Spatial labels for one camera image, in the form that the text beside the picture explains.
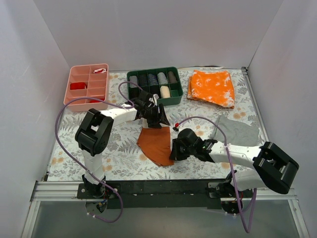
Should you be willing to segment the orange and cream underwear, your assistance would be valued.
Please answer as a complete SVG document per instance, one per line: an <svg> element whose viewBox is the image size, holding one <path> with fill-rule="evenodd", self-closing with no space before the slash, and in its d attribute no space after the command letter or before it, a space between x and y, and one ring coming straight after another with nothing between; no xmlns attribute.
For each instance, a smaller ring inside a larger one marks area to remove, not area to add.
<svg viewBox="0 0 317 238"><path fill-rule="evenodd" d="M143 128L137 145L143 154L156 165L174 165L174 162L169 158L171 154L170 127Z"/></svg>

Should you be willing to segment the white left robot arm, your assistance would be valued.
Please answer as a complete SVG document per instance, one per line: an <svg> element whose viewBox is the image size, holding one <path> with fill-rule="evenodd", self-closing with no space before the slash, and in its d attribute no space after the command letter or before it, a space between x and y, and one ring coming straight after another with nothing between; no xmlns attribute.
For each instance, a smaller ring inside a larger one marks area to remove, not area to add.
<svg viewBox="0 0 317 238"><path fill-rule="evenodd" d="M165 132L169 129L164 106L158 103L158 99L157 94L142 90L132 102L109 110L90 109L86 113L75 134L75 140L83 153L87 168L83 180L90 183L88 192L94 198L101 198L106 191L105 185L101 183L105 179L101 154L114 127L141 119L149 132Z"/></svg>

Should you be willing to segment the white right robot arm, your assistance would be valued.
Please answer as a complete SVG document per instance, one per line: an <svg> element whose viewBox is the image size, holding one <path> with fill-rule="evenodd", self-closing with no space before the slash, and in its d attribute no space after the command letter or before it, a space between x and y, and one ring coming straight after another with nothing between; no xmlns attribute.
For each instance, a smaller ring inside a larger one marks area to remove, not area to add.
<svg viewBox="0 0 317 238"><path fill-rule="evenodd" d="M203 162L232 162L247 168L227 178L224 191L230 197L247 189L265 187L287 194L299 169L299 164L272 142L251 147L225 145L214 139L202 140L186 128L172 140L170 159L183 161L190 156Z"/></svg>

